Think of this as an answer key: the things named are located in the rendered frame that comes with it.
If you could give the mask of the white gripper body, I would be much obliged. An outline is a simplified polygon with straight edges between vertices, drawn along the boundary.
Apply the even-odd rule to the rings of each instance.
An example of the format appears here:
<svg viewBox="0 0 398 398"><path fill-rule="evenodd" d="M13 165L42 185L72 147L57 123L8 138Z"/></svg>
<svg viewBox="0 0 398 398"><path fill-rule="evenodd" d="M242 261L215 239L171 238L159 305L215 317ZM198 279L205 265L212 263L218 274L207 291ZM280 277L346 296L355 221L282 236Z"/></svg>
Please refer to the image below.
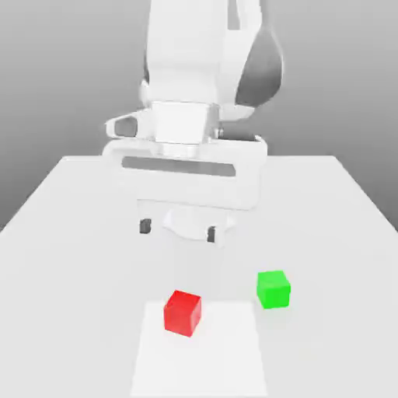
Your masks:
<svg viewBox="0 0 398 398"><path fill-rule="evenodd" d="M131 188L139 200L250 210L260 199L267 143L259 136L253 141L211 139L199 145L115 139L105 146L102 156L116 181ZM186 161L191 168L184 173L127 167L131 159L139 158Z"/></svg>

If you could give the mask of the small green cube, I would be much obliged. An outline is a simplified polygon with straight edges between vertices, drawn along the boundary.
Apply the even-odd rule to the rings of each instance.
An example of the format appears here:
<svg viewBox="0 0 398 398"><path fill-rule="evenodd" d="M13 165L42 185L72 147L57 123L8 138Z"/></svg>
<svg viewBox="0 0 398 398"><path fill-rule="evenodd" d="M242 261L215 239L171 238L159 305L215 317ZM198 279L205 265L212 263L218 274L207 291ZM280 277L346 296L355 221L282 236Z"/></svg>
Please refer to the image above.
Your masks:
<svg viewBox="0 0 398 398"><path fill-rule="evenodd" d="M257 274L257 297L264 309L289 306L291 284L284 271L264 271Z"/></svg>

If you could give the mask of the small red cube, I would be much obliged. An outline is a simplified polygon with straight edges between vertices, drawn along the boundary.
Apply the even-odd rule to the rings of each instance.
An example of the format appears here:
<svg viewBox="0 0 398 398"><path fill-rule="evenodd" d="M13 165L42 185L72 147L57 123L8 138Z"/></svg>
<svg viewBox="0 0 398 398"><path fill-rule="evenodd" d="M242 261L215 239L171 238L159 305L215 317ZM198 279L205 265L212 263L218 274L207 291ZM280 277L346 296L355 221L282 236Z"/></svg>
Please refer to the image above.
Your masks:
<svg viewBox="0 0 398 398"><path fill-rule="evenodd" d="M175 290L163 307L164 328L191 337L201 320L201 297Z"/></svg>

